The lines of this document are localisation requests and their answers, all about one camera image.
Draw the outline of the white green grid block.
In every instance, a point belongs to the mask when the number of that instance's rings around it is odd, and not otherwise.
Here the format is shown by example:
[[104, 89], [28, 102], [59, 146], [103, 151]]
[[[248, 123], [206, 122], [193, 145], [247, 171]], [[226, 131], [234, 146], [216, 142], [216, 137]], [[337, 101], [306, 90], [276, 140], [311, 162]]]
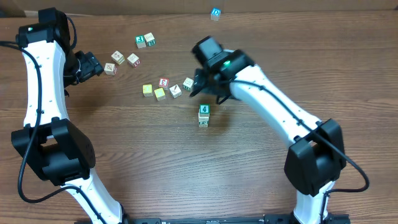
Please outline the white green grid block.
[[191, 78], [186, 78], [183, 82], [183, 88], [187, 91], [192, 91], [194, 81]]

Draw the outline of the green number four block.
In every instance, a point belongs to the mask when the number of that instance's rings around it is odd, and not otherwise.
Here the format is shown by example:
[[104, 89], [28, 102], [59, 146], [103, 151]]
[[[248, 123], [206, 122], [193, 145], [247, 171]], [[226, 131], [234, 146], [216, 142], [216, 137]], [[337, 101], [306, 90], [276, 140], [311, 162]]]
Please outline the green number four block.
[[201, 104], [200, 105], [199, 116], [201, 116], [201, 117], [209, 117], [210, 116], [209, 104]]

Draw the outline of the white animal picture block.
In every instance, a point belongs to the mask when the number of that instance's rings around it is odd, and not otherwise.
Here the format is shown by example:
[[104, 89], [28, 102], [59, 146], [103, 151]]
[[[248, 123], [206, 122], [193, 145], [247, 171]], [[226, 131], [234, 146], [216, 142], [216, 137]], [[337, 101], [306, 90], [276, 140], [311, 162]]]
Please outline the white animal picture block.
[[203, 115], [203, 114], [198, 114], [198, 121], [199, 122], [209, 122], [210, 116], [209, 115]]

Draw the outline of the white green wooden block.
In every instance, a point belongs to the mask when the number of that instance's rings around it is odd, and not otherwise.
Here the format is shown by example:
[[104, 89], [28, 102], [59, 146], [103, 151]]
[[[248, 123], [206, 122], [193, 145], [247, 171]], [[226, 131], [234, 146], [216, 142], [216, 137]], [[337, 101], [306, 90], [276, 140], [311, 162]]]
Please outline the white green wooden block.
[[208, 127], [208, 122], [207, 121], [200, 121], [198, 125], [199, 125], [199, 127]]

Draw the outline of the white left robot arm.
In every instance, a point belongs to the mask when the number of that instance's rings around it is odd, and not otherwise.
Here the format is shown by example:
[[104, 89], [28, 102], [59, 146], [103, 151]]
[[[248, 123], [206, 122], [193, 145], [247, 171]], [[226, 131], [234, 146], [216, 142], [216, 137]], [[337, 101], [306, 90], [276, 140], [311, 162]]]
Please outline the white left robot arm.
[[17, 189], [22, 190], [25, 167], [67, 191], [92, 223], [124, 223], [122, 205], [110, 196], [98, 177], [93, 145], [70, 120], [66, 87], [100, 75], [104, 68], [91, 53], [73, 52], [73, 22], [54, 7], [38, 12], [36, 24], [22, 26], [11, 47], [20, 50], [27, 67], [28, 101], [24, 127], [11, 134], [13, 147], [22, 156]]

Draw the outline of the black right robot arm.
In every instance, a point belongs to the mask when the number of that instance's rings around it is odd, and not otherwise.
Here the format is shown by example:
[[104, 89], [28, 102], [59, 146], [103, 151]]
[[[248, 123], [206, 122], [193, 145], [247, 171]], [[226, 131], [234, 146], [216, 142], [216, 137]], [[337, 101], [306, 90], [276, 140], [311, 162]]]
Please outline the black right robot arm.
[[297, 191], [290, 214], [264, 215], [262, 223], [349, 223], [348, 215], [326, 209], [324, 194], [346, 166], [340, 125], [325, 122], [297, 106], [241, 50], [226, 50], [212, 37], [199, 41], [192, 52], [196, 69], [192, 96], [204, 91], [221, 104], [228, 98], [247, 103], [280, 136], [288, 148], [284, 172]]

